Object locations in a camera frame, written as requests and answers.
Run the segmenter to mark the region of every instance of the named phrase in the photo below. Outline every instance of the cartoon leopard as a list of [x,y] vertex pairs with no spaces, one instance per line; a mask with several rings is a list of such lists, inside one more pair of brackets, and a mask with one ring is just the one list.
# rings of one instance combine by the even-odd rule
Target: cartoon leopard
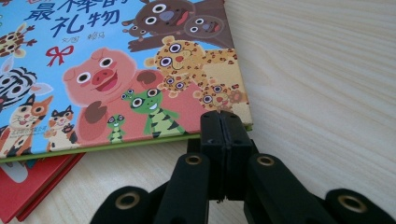
[[204,50],[198,43],[175,40],[172,35],[163,38],[163,46],[153,58],[145,60],[145,66],[156,66],[165,76],[191,77],[198,87],[208,85],[204,66],[213,63],[233,64],[237,60],[235,49]]
[[237,88],[239,88],[237,84],[232,85],[230,88],[210,78],[208,85],[200,91],[195,91],[193,97],[198,99],[201,106],[206,110],[226,110],[233,112],[234,104],[248,104],[247,95]]
[[169,97],[175,98],[177,95],[186,90],[191,84],[191,77],[188,75],[182,76],[166,76],[163,82],[158,85],[159,90],[169,91]]

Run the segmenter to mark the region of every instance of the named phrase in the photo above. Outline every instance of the book cover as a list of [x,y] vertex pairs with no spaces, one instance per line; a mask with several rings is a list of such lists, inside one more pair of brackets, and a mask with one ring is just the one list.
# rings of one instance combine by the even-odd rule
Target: book cover
[[2,1],[0,162],[252,125],[222,0]]
[[84,153],[0,164],[0,219],[24,221]]

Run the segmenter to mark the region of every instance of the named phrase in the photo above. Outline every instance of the cartoon pig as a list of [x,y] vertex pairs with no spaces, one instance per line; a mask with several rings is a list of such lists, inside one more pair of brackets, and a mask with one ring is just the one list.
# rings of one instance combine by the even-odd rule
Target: cartoon pig
[[[134,113],[129,104],[121,100],[127,90],[141,92],[156,88],[163,81],[163,75],[152,69],[139,70],[136,63],[120,50],[98,49],[84,63],[68,69],[64,84],[70,100],[81,107],[78,114],[76,133],[83,146],[106,144],[108,119],[114,114],[125,117],[123,139],[146,139],[143,135],[146,117]],[[192,98],[191,89],[176,99],[164,97],[163,105],[179,113],[180,125],[199,130],[199,118],[205,113],[200,104]]]

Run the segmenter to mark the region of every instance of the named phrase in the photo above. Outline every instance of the cartoon zebra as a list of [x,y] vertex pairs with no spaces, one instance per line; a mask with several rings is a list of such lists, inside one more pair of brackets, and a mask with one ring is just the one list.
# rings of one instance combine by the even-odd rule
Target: cartoon zebra
[[36,83],[35,73],[24,67],[12,68],[13,57],[3,62],[0,70],[0,112],[20,101],[28,92],[43,95],[52,91],[46,83]]

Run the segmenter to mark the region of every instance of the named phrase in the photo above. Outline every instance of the red book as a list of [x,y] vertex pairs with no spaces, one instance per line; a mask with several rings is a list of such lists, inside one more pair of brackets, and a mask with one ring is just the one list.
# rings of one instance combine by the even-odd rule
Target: red book
[[25,220],[83,155],[0,163],[0,219]]

